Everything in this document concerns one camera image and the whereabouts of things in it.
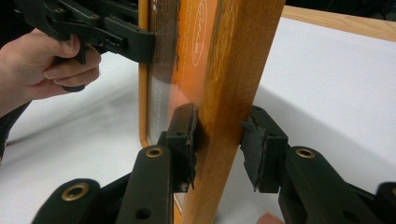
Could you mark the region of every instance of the wooden edge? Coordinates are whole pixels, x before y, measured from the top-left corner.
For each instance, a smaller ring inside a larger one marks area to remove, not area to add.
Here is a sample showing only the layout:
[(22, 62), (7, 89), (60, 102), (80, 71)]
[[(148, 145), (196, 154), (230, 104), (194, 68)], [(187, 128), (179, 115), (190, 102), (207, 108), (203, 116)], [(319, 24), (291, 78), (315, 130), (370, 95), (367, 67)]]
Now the wooden edge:
[(215, 219), (242, 137), (239, 121), (248, 119), (284, 3), (219, 1), (198, 111), (195, 189), (184, 198), (183, 224)]
[[(138, 2), (138, 25), (144, 30), (149, 29), (149, 1), (139, 0)], [(147, 140), (148, 132), (148, 66), (144, 63), (139, 64), (139, 140), (142, 147), (149, 145)]]
[(303, 21), (356, 35), (396, 42), (396, 22), (381, 21), (300, 7), (285, 6), (283, 18)]

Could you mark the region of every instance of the clamp jaw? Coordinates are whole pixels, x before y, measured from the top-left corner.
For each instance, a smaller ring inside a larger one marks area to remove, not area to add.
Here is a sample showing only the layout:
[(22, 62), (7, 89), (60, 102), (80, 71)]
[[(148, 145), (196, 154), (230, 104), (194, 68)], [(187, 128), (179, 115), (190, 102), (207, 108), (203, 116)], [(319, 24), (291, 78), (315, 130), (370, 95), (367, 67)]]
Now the clamp jaw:
[(103, 188), (91, 179), (61, 185), (42, 205), (33, 223), (172, 224), (173, 193), (193, 187), (196, 120), (193, 104), (179, 106), (157, 145), (139, 151), (130, 174)]
[[(150, 63), (154, 34), (137, 26), (134, 0), (14, 0), (27, 23), (59, 40), (78, 35), (94, 46), (138, 63)], [(85, 49), (80, 48), (80, 55)]]
[(318, 151), (290, 147), (257, 106), (242, 125), (247, 175), (260, 193), (279, 193), (287, 224), (396, 223), (396, 182), (380, 184), (375, 195), (348, 184)]

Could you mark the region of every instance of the finger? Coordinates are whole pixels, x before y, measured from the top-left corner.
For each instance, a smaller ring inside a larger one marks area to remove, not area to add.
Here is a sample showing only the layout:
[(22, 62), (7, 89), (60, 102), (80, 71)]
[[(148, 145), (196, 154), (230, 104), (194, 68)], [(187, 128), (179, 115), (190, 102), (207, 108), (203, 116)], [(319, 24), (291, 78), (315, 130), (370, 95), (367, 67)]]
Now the finger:
[(284, 224), (284, 222), (274, 217), (271, 213), (266, 213), (257, 220), (257, 224)]
[(91, 82), (95, 81), (99, 78), (99, 66), (94, 67), (91, 70), (88, 70), (82, 74), (66, 77), (61, 79), (55, 79), (55, 84), (66, 86), (66, 87), (76, 87), (81, 85), (88, 85)]
[(70, 40), (59, 41), (34, 29), (32, 33), (19, 38), (15, 48), (23, 52), (24, 57), (29, 61), (41, 63), (53, 56), (75, 57), (79, 51), (79, 41), (76, 35), (71, 35)]
[(44, 72), (48, 79), (61, 79), (73, 77), (96, 67), (101, 62), (101, 55), (93, 47), (86, 47), (86, 63), (81, 64), (76, 60), (68, 60), (63, 63), (55, 64)]

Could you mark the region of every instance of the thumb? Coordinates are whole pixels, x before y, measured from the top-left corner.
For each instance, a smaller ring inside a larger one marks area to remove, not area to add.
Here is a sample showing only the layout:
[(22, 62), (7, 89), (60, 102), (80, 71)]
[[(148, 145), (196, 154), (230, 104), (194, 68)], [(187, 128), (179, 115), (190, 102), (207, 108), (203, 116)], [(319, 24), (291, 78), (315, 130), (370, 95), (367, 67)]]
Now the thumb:
[(60, 41), (34, 29), (32, 33), (21, 38), (19, 48), (23, 50), (26, 59), (44, 63), (54, 56), (61, 58), (75, 57), (79, 51), (79, 41), (76, 35), (71, 35), (69, 40)]
[(274, 217), (271, 213), (266, 213), (257, 220), (257, 224), (284, 224), (284, 222)]

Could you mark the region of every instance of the brass rivet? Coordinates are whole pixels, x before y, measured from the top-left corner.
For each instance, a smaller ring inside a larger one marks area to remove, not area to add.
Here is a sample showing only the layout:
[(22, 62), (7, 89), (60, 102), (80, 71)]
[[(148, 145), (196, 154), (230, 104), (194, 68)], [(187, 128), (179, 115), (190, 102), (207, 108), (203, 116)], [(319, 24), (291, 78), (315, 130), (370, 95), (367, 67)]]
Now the brass rivet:
[(163, 154), (163, 150), (159, 147), (152, 148), (146, 152), (146, 156), (154, 158), (160, 157)]
[(90, 186), (87, 183), (81, 182), (67, 188), (64, 193), (62, 193), (62, 199), (67, 202), (72, 202), (77, 199), (82, 198), (87, 194)]
[(299, 155), (300, 157), (303, 158), (308, 158), (308, 159), (312, 159), (315, 157), (315, 153), (309, 149), (306, 148), (299, 148), (296, 150), (297, 155)]

